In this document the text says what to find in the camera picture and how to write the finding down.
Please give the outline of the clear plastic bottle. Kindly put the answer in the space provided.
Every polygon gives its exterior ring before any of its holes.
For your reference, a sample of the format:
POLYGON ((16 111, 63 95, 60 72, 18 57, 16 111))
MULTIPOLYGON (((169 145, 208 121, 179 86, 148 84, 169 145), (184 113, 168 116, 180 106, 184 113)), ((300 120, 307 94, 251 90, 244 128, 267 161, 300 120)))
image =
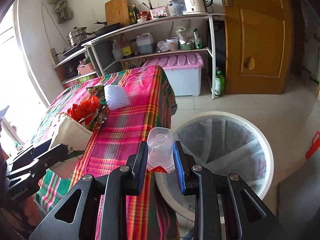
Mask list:
POLYGON ((172 156, 174 134, 164 127, 154 127, 148 138, 147 169, 152 172, 170 173, 175 169, 172 156))

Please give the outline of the brown paper bag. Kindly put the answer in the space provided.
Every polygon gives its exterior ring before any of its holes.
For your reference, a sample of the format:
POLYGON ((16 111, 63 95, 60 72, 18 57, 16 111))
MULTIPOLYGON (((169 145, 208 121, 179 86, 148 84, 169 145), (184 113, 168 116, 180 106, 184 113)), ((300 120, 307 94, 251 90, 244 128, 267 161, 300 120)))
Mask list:
POLYGON ((54 125, 50 148, 64 144, 67 146, 69 154, 74 151, 84 151, 92 134, 93 132, 71 117, 60 114, 54 125))

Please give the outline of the white foam fruit net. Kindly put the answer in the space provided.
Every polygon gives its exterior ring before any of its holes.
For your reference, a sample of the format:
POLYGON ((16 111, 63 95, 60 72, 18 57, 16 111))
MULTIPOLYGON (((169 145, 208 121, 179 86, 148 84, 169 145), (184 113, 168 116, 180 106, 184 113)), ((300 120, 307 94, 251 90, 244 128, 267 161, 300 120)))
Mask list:
POLYGON ((129 96, 123 87, 106 85, 104 87, 104 92, 109 110, 113 111, 130 105, 129 96))

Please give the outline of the red plastic bag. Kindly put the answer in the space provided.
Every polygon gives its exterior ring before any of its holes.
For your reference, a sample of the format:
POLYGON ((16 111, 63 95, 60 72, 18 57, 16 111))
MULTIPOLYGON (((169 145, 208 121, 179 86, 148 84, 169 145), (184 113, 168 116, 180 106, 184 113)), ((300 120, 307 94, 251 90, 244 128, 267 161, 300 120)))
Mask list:
POLYGON ((67 109, 65 115, 79 122, 81 119, 93 114, 100 107, 100 101, 97 96, 89 95, 79 103, 74 103, 67 109))

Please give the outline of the green snack wrapper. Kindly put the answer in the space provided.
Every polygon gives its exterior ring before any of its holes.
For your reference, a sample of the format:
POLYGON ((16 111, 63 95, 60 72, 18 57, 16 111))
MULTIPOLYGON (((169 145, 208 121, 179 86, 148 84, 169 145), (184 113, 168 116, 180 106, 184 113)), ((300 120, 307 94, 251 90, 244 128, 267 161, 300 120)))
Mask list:
POLYGON ((102 84, 97 84, 95 86, 86 87, 87 92, 89 93, 89 99, 91 103, 96 105, 105 105, 105 90, 102 84))

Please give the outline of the white round trash bin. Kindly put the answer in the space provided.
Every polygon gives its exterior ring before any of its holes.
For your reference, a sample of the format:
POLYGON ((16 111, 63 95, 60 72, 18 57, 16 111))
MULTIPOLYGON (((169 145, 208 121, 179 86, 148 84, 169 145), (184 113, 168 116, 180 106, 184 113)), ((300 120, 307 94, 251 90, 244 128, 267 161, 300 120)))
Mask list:
POLYGON ((257 126, 232 113, 211 111, 180 124, 173 134, 197 164, 224 176, 238 174, 264 199, 273 179, 274 158, 257 126))

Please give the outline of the pink plaid tablecloth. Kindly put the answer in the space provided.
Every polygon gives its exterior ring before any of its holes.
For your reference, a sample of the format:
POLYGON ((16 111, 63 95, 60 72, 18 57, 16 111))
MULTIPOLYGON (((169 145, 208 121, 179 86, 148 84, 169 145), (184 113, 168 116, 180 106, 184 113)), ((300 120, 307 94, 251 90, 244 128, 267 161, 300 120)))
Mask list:
MULTIPOLYGON (((140 67, 84 82, 64 90, 48 107, 32 144, 52 137, 55 119, 73 104, 88 97, 87 87, 102 83, 125 89, 130 105, 109 111, 101 127, 95 127, 84 155, 68 179, 48 171, 40 180, 35 201, 49 212, 85 174, 95 177, 124 165, 138 151, 154 127, 171 126, 176 109, 174 91, 160 66, 140 67)), ((160 194, 155 175, 147 172, 140 195, 128 197, 127 234, 129 239, 179 239, 176 212, 160 194)))

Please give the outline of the green plastic bottle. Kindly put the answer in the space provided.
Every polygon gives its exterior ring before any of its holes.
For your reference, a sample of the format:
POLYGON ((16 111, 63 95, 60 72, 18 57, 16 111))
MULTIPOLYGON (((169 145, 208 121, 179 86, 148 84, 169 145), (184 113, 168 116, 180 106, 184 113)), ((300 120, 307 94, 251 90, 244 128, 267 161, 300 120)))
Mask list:
POLYGON ((225 84, 225 77, 220 70, 217 70, 215 74, 215 87, 214 87, 215 95, 217 96, 223 95, 224 84, 225 84))

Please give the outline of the pink lid storage box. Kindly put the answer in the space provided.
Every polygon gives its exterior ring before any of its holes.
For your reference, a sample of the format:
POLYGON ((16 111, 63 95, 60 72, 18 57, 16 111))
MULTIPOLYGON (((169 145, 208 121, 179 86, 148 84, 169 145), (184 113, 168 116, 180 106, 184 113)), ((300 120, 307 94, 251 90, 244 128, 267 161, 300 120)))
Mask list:
POLYGON ((176 96, 199 96, 203 60, 198 53, 153 57, 143 64, 160 66, 176 96))

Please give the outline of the pink plastic basket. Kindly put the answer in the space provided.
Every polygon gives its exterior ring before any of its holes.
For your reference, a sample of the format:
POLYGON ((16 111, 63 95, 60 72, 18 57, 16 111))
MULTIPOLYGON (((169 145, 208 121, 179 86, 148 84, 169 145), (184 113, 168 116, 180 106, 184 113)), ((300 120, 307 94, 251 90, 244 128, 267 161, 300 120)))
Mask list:
POLYGON ((95 71, 91 62, 78 65, 77 70, 79 75, 86 75, 95 71))

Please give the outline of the yellow label oil bottle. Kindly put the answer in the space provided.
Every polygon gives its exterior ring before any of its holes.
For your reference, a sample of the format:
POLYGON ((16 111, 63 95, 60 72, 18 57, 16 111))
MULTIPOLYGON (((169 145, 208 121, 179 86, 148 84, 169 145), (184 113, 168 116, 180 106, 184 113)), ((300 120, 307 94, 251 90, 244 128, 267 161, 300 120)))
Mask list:
POLYGON ((124 34, 120 35, 120 48, 121 48, 121 53, 123 55, 123 58, 127 59, 133 56, 131 43, 129 42, 129 40, 126 38, 124 34))

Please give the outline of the white jug dark liquid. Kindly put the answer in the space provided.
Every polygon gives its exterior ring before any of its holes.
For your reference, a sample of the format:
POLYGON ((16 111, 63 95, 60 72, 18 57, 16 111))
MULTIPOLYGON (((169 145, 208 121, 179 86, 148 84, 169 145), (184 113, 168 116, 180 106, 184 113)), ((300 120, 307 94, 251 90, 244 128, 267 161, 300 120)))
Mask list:
POLYGON ((153 40, 153 36, 150 33, 137 35, 136 43, 139 53, 142 55, 151 54, 155 51, 155 42, 153 40))

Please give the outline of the white power strip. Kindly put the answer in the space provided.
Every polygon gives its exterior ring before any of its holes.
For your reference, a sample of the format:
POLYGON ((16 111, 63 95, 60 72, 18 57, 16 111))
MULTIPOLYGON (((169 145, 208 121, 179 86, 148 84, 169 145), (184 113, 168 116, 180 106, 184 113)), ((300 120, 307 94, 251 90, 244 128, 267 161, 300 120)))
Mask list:
POLYGON ((57 64, 60 63, 60 60, 58 58, 58 55, 57 55, 57 52, 56 52, 55 48, 51 48, 49 50, 49 55, 50 55, 50 58, 51 58, 52 63, 53 63, 54 66, 56 66, 57 64))

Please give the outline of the white metal shelf rack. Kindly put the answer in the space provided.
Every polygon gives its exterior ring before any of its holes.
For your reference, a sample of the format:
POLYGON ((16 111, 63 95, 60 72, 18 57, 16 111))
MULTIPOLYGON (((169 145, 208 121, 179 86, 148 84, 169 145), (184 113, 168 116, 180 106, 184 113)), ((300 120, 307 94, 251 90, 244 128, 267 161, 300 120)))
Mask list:
POLYGON ((136 23, 80 42, 54 69, 64 88, 86 76, 104 76, 144 63, 159 64, 178 96, 200 93, 200 54, 212 57, 216 70, 214 18, 222 14, 186 14, 136 23))

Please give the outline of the black frying pan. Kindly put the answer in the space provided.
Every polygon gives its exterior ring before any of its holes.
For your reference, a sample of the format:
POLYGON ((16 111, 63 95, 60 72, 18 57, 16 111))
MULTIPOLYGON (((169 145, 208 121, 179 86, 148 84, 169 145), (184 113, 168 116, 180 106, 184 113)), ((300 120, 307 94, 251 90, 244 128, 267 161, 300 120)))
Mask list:
POLYGON ((94 23, 96 25, 101 25, 100 28, 93 31, 93 34, 98 37, 105 34, 108 34, 110 32, 116 31, 120 28, 120 23, 113 23, 113 24, 107 24, 107 22, 96 22, 94 23))

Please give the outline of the steel steamer pot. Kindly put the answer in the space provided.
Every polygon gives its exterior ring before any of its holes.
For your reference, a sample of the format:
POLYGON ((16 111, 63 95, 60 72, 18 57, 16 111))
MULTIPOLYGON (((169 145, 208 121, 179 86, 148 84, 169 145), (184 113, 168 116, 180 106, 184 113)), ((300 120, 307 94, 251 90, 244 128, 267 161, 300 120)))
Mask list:
POLYGON ((76 46, 81 41, 86 40, 93 33, 87 32, 87 27, 74 27, 67 35, 69 45, 71 47, 76 46))

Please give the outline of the pink utensil holder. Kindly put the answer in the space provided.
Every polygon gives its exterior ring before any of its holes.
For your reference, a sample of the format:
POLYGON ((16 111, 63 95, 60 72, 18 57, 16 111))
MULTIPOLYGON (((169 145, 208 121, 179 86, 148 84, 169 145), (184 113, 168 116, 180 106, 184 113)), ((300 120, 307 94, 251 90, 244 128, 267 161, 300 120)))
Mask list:
POLYGON ((161 7, 156 7, 156 8, 151 9, 150 15, 151 15, 152 20, 167 17, 168 16, 167 6, 164 5, 161 7))

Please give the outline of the wooden cutting board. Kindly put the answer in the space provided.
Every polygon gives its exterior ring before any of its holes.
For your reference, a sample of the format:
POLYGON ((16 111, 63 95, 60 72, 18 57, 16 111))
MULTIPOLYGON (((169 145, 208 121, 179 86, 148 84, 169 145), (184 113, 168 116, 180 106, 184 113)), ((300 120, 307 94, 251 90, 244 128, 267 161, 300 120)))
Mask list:
POLYGON ((128 0, 110 0, 105 3, 107 24, 120 23, 120 27, 130 25, 128 0))

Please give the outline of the clear lidded container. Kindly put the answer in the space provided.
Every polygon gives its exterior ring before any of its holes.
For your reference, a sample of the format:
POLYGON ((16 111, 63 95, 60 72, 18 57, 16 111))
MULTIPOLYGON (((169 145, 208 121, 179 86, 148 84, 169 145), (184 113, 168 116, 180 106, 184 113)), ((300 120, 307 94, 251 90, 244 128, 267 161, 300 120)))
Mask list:
POLYGON ((186 14, 186 7, 184 0, 168 0, 168 6, 172 16, 179 16, 186 14))

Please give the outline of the wooden door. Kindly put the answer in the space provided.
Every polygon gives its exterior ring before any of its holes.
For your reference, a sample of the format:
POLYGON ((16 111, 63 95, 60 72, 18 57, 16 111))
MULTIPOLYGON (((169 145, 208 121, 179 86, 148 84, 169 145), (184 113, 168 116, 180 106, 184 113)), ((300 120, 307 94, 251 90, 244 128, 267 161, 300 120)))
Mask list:
POLYGON ((290 0, 222 0, 226 94, 281 94, 293 48, 290 0))

